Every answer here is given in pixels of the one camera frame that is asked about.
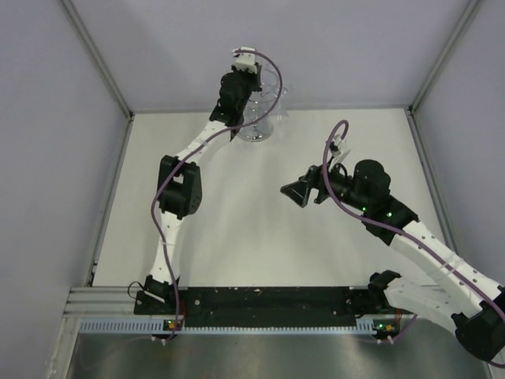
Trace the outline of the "clear wine glass taken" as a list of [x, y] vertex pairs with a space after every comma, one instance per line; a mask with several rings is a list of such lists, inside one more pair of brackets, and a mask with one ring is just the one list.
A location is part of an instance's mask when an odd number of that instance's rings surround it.
[[290, 98], [291, 93], [293, 92], [293, 85], [285, 84], [282, 87], [279, 96], [275, 98], [278, 100], [277, 105], [275, 107], [275, 119], [279, 122], [288, 119], [289, 113], [286, 108], [286, 101]]

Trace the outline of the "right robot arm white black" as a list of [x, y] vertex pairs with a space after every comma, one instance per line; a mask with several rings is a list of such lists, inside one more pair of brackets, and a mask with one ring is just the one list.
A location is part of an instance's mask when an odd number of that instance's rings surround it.
[[436, 287], [425, 290], [409, 285], [399, 274], [368, 293], [377, 312], [401, 308], [453, 333], [475, 358], [503, 368], [495, 357], [504, 349], [504, 287], [480, 273], [442, 243], [419, 216], [390, 193], [390, 176], [371, 159], [358, 162], [352, 175], [340, 165], [311, 166], [297, 181], [281, 187], [283, 195], [304, 208], [312, 190], [315, 203], [327, 198], [360, 220], [371, 235], [400, 253]]

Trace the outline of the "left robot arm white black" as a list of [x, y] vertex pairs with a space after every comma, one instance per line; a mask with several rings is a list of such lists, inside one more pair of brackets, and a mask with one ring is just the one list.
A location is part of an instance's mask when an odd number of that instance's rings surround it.
[[159, 232], [155, 261], [137, 292], [136, 315], [180, 315], [182, 239], [187, 218], [196, 213], [203, 195], [202, 171], [238, 133], [244, 111], [254, 92], [261, 91], [261, 64], [235, 63], [220, 81], [219, 99], [200, 134], [175, 156], [159, 165], [151, 217]]

